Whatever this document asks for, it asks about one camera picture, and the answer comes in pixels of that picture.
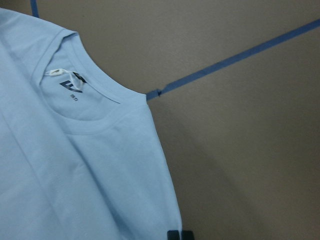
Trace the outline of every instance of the black object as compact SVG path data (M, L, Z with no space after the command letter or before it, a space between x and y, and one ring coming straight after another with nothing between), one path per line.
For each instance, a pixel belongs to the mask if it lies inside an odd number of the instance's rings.
M180 240L179 231L178 230L170 230L167 232L168 240Z
M86 83L86 80L85 80L82 76L80 76L78 73L76 73L76 72L73 71L73 74L74 74L78 79L80 79L82 82Z
M182 240L195 240L194 233L192 231L183 230L181 233ZM168 240L180 240L178 230L170 230L167 232Z
M192 231L182 231L182 240L195 240L194 233Z

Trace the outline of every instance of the blue painter's tape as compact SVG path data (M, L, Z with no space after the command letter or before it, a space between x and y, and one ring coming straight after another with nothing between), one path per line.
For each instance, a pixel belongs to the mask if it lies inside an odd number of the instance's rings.
M290 39L292 39L292 38L294 38L296 36L304 34L304 33L308 32L310 30L313 30L313 29L319 27L319 26L320 26L320 19L315 20L313 22L310 22L310 23L308 23L308 24L306 24L304 26L301 26L301 27L299 27L299 28L297 28L295 30L289 31L289 32L287 32L287 33L285 33L283 35L275 37L275 38L273 38L273 39L271 39L269 41L266 41L266 42L264 42L262 44L259 44L259 45L255 46L253 48L245 50L245 51L243 51L243 52L241 52L241 53L239 53L237 55L229 57L229 58L227 58L225 60L222 60L220 62L217 62L217 63L215 63L215 64L213 64L211 66L208 66L208 67L206 67L206 68L204 68L202 70L199 70L199 71L194 72L194 73L192 73L192 74L190 74L188 76L185 76L185 77L180 78L180 79L178 79L178 80L176 80L174 82L171 82L171 83L167 84L165 86L165 88L162 89L162 90L156 89L156 90L153 90L151 92L148 92L146 94L146 99L147 100L151 100L153 98L156 98L156 97L160 96L161 94L165 94L165 93L170 92L170 91L172 91L172 90L174 90L176 88L179 88L179 87L181 87L181 86L183 86L185 84L191 83L191 82L193 82L193 81L195 81L195 80L197 80L199 78L202 78L202 77L204 77L204 76L206 76L208 74L214 73L214 72L216 72L216 71L218 71L220 69L228 67L228 66L230 66L230 65L232 65L232 64L234 64L236 62L239 62L239 61L241 61L243 59L251 57L252 55L258 54L258 53L260 53L260 52L262 52L264 50L272 48L272 47L274 47L274 46L276 46L278 44L281 44L281 43L283 43L285 41L288 41L288 40L290 40Z
M30 0L30 4L31 4L32 16L34 16L36 18L39 18L37 1L36 0Z

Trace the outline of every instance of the sleeve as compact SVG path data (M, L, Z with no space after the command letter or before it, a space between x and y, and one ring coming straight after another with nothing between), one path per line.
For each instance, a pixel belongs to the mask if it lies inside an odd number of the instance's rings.
M110 200L132 239L167 240L168 231L181 233L175 189L149 106L127 114L113 131L120 167Z
M25 76L31 76L51 41L63 29L52 22L0 8L0 47Z

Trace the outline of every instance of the light blue t-shirt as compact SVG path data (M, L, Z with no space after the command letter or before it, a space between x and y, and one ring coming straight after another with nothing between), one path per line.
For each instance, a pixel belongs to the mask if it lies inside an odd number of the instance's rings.
M105 74L77 32L0 8L0 239L169 230L181 215L146 95Z

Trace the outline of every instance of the neckline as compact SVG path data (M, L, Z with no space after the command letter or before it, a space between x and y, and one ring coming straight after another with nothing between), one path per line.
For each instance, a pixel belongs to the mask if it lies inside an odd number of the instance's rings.
M86 80L87 84L106 98L119 104L118 107L106 114L104 118L98 120L79 120L63 116L54 111L43 96L40 84L46 67L62 43L66 46L65 49L69 60L78 73ZM122 86L103 72L86 52L79 33L66 28L63 28L48 45L33 71L31 80L46 109L53 114L62 130L67 134L91 135L99 133L114 124L128 111L147 104L145 94Z

